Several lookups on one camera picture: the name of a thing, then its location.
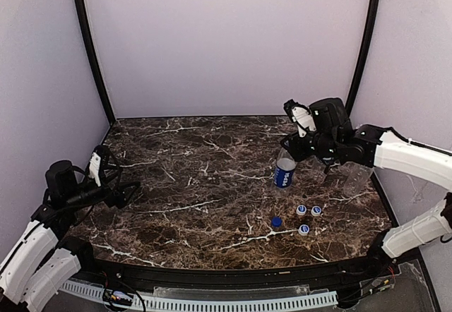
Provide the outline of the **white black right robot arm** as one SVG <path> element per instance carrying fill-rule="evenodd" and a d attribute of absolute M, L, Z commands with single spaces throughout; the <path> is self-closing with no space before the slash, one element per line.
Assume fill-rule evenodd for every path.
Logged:
<path fill-rule="evenodd" d="M 409 222 L 379 233 L 369 256 L 394 259 L 451 234 L 451 152 L 400 135 L 394 128 L 353 128 L 343 101 L 325 98 L 305 106 L 288 100 L 283 109 L 297 132 L 280 144 L 295 161 L 315 157 L 324 165 L 352 162 L 424 179 L 448 191 L 434 207 Z"/>

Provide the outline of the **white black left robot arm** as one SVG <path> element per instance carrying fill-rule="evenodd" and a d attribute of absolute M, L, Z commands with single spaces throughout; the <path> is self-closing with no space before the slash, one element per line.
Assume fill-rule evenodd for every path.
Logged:
<path fill-rule="evenodd" d="M 69 230 L 98 204 L 125 208 L 141 187 L 122 181 L 123 172 L 111 150 L 98 145 L 85 169 L 69 160 L 53 163 L 45 173 L 42 204 L 25 231 L 1 262 L 1 310 L 42 311 L 64 283 L 82 273 L 103 281 L 102 302 L 111 311 L 126 311 L 140 294 L 110 277 L 97 263 L 90 242 Z"/>

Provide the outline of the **solid blue pepsi cap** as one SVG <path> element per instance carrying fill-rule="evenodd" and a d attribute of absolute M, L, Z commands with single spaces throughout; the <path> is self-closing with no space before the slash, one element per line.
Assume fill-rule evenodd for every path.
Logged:
<path fill-rule="evenodd" d="M 280 217 L 273 217 L 271 219 L 271 225 L 272 227 L 278 228 L 282 225 L 283 221 Z"/>

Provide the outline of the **clear bottle blue pepsi label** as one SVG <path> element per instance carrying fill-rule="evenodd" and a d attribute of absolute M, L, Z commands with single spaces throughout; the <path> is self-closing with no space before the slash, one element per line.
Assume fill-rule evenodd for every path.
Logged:
<path fill-rule="evenodd" d="M 313 180 L 317 184 L 322 184 L 326 178 L 325 164 L 321 160 L 319 160 L 317 157 L 310 157 L 307 161 L 307 165 L 309 167 Z"/>

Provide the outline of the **blue white bottle cap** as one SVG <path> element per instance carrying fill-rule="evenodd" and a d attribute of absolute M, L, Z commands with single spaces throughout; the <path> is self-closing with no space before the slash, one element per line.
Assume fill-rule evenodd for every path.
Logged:
<path fill-rule="evenodd" d="M 305 205 L 298 205 L 296 209 L 296 213 L 299 216 L 303 216 L 307 213 L 307 207 Z"/>
<path fill-rule="evenodd" d="M 307 224 L 301 224 L 298 228 L 298 233 L 301 236 L 307 236 L 310 232 L 310 227 Z"/>
<path fill-rule="evenodd" d="M 320 206 L 315 205 L 315 206 L 313 206 L 311 208 L 311 215 L 312 216 L 318 217 L 318 216 L 321 215 L 321 213 L 322 213 L 322 208 Z"/>

